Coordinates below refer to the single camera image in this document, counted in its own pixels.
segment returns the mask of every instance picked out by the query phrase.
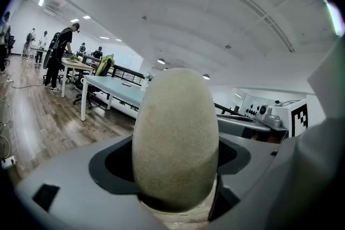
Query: wooden floor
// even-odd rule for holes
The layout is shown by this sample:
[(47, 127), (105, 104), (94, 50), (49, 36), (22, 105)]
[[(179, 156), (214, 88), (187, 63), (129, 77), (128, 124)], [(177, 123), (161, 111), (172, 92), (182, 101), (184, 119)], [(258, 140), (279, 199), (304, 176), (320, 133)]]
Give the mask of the wooden floor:
[[(80, 93), (72, 83), (66, 84), (65, 98), (61, 93), (51, 92), (44, 86), (15, 89), (6, 84), (13, 79), (13, 86), (41, 85), (46, 70), (35, 66), (33, 59), (22, 60), (14, 55), (7, 65), (8, 75), (0, 75), (0, 95), (11, 106), (11, 120), (0, 132), (11, 143), (11, 155), (17, 165), (8, 170), (11, 179), (18, 182), (16, 170), (21, 179), (49, 158), (66, 150), (103, 141), (120, 135), (129, 135), (134, 130), (134, 119), (115, 109), (107, 110), (106, 105), (93, 105), (86, 109), (86, 121), (80, 119), (80, 103), (72, 101)], [(9, 109), (0, 104), (0, 121), (7, 121)], [(0, 139), (0, 155), (7, 154), (8, 145), (3, 149)], [(164, 213), (150, 209), (169, 229), (196, 229), (207, 224), (207, 217), (215, 195), (215, 185), (207, 199), (185, 213)]]

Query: power cord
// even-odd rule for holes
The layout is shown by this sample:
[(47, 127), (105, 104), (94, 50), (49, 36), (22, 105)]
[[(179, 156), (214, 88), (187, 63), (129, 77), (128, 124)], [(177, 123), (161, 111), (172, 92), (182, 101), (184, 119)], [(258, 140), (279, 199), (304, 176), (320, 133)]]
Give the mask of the power cord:
[[(6, 101), (4, 101), (2, 98), (3, 98), (4, 96), (2, 95), (2, 94), (0, 94), (0, 103), (5, 103), (10, 109), (9, 109), (9, 111), (10, 111), (10, 115), (9, 115), (9, 119), (7, 120), (7, 122), (5, 122), (5, 123), (3, 123), (3, 122), (0, 122), (0, 126), (2, 126), (2, 129), (1, 129), (1, 131), (3, 131), (3, 129), (4, 129), (4, 127), (10, 122), (10, 119), (11, 119), (11, 106), (10, 106), (10, 104), (9, 103), (7, 103)], [(8, 145), (9, 145), (9, 153), (6, 155), (6, 156), (3, 156), (2, 158), (3, 159), (6, 159), (6, 158), (8, 158), (9, 156), (10, 156), (10, 154), (11, 154), (11, 143), (10, 143), (10, 141), (8, 141), (8, 139), (4, 136), (4, 135), (1, 135), (0, 134), (0, 137), (1, 138), (4, 138), (5, 140), (6, 140), (6, 142), (8, 143)]]
[(29, 86), (23, 86), (23, 87), (14, 87), (13, 84), (12, 84), (11, 87), (17, 89), (17, 88), (27, 88), (27, 87), (32, 87), (32, 86), (43, 86), (43, 84), (41, 84), (41, 85), (29, 85)]

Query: white ceiling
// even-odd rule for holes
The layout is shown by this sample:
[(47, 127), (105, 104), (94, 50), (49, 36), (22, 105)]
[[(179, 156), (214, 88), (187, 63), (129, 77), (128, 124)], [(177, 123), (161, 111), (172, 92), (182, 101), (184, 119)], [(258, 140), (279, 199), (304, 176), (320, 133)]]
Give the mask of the white ceiling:
[[(30, 0), (38, 4), (39, 0)], [(71, 20), (79, 19), (78, 23), (80, 24), (80, 32), (95, 39), (100, 43), (117, 43), (115, 41), (116, 36), (106, 30), (103, 26), (97, 23), (92, 18), (84, 19), (83, 16), (87, 15), (84, 12), (80, 11), (75, 6), (71, 5), (68, 0), (44, 0), (42, 6), (42, 11), (47, 11), (49, 15), (54, 15), (59, 20), (66, 22), (67, 25), (71, 25)], [(99, 37), (108, 37), (109, 40), (100, 39)]]
[(166, 67), (156, 62), (164, 58), (168, 67), (192, 68), (210, 74), (211, 78), (222, 72), (218, 80), (225, 82), (228, 80), (224, 79), (224, 72), (244, 65), (247, 60), (262, 61), (265, 57), (284, 55), (285, 62), (286, 58), (293, 61), (297, 55), (326, 53), (337, 39), (322, 0), (71, 0), (71, 3), (88, 11), (154, 66)]

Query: desk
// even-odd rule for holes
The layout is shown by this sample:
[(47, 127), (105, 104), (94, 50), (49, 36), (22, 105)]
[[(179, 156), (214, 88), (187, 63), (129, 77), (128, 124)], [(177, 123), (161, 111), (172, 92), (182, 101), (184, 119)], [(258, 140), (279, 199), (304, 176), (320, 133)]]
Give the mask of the desk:
[(30, 49), (35, 50), (36, 52), (42, 53), (42, 56), (39, 58), (39, 64), (41, 64), (42, 60), (44, 60), (43, 53), (48, 52), (48, 50), (44, 48), (38, 48), (36, 46), (30, 46)]
[(90, 59), (90, 60), (92, 60), (92, 61), (101, 63), (101, 60), (100, 60), (100, 59), (97, 59), (97, 58), (95, 58), (95, 57), (93, 57), (93, 56), (90, 56), (90, 55), (83, 55), (83, 56), (82, 56), (82, 63), (85, 64), (87, 59)]
[(86, 95), (87, 86), (91, 85), (102, 89), (104, 92), (109, 93), (108, 109), (112, 106), (113, 97), (119, 97), (120, 99), (127, 101), (136, 106), (140, 106), (145, 91), (141, 91), (140, 87), (137, 86), (125, 86), (122, 83), (126, 81), (120, 80), (118, 78), (112, 77), (102, 77), (102, 76), (85, 76), (84, 86), (82, 88), (81, 96), (81, 120), (85, 121), (85, 107), (86, 107)]
[(33, 49), (33, 50), (36, 50), (37, 52), (48, 52), (48, 50), (46, 50), (46, 49), (40, 49), (40, 48), (37, 48), (37, 47), (35, 47), (35, 46), (30, 46), (30, 49)]
[(74, 77), (74, 70), (75, 69), (81, 69), (81, 70), (89, 70), (90, 71), (90, 75), (92, 75), (93, 72), (93, 68), (91, 66), (85, 65), (81, 62), (72, 62), (72, 61), (67, 61), (66, 58), (62, 58), (61, 59), (61, 64), (63, 66), (65, 66), (65, 70), (64, 70), (64, 78), (63, 78), (63, 87), (61, 89), (61, 97), (65, 97), (65, 85), (66, 85), (66, 80), (67, 80), (67, 69), (68, 68), (72, 68), (72, 75), (71, 75), (71, 80), (73, 81), (73, 77)]

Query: white desk surface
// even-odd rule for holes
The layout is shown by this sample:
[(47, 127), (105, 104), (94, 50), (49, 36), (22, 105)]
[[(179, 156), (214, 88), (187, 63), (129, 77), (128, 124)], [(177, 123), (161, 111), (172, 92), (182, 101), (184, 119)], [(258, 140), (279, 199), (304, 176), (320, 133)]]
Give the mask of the white desk surface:
[(36, 51), (39, 51), (39, 52), (48, 52), (48, 50), (46, 50), (44, 48), (40, 49), (37, 46), (30, 46), (30, 49), (33, 49), (33, 50), (36, 50)]
[(72, 61), (67, 61), (67, 58), (62, 58), (61, 59), (62, 65), (68, 68), (76, 68), (76, 69), (84, 69), (84, 70), (94, 70), (93, 67), (88, 66), (86, 64), (83, 64), (82, 62), (72, 62)]
[(145, 91), (141, 91), (140, 87), (132, 84), (132, 86), (123, 85), (125, 80), (119, 78), (112, 78), (110, 76), (90, 76), (86, 75), (85, 80), (93, 86), (96, 86), (112, 96), (119, 97), (136, 106), (140, 106)]

